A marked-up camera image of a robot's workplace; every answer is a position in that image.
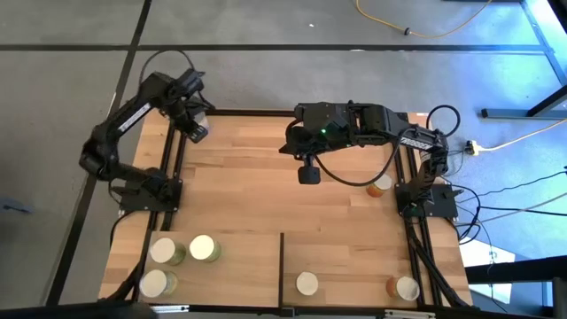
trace wooden tabletop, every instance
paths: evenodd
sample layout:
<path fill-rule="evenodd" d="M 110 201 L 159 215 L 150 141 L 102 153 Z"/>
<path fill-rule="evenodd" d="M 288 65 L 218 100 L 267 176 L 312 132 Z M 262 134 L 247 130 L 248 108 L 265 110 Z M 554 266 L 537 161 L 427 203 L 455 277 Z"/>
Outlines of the wooden tabletop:
<path fill-rule="evenodd" d="M 424 126 L 424 114 L 411 113 L 409 119 Z M 229 257 L 222 261 L 222 256 L 208 265 L 210 268 L 191 259 L 172 267 L 182 278 L 179 293 L 170 300 L 148 301 L 277 307 L 278 282 L 273 267 L 278 268 L 279 244 L 274 240 L 279 241 L 279 233 L 284 233 L 284 305 L 416 306 L 415 302 L 394 300 L 385 291 L 389 277 L 411 276 L 408 243 L 393 191 L 380 199 L 371 198 L 364 188 L 337 183 L 323 172 L 319 185 L 300 185 L 297 169 L 301 163 L 277 152 L 285 143 L 284 129 L 290 121 L 279 117 L 213 116 L 209 117 L 209 136 L 199 144 L 187 143 L 181 174 L 183 198 L 170 235 L 186 245 L 191 236 L 200 233 L 223 240 L 229 236 L 235 243 L 228 253 L 223 250 Z M 159 165 L 167 125 L 157 113 L 148 114 L 135 166 Z M 381 169 L 391 151 L 389 145 L 351 148 L 323 154 L 321 160 L 346 180 L 364 181 Z M 405 154 L 402 160 L 409 176 Z M 387 174 L 395 181 L 393 164 Z M 114 292 L 137 264 L 147 221 L 148 214 L 139 212 L 117 227 L 100 297 Z M 471 303 L 453 228 L 441 219 L 428 221 L 436 264 L 461 298 Z M 252 248 L 239 248 L 237 238 L 246 243 L 254 237 L 265 245 L 259 245 L 258 251 L 248 257 L 246 269 L 248 266 L 242 267 L 246 261 L 238 257 L 237 250 L 249 252 Z M 258 265 L 254 258 L 265 263 Z M 162 267 L 149 262 L 146 271 Z M 302 271 L 313 272 L 319 279 L 314 296 L 302 296 L 295 287 L 295 279 Z M 215 274 L 221 272 L 222 280 L 217 280 Z M 256 277 L 246 276 L 255 272 Z M 431 303 L 423 266 L 422 274 L 425 300 Z"/>

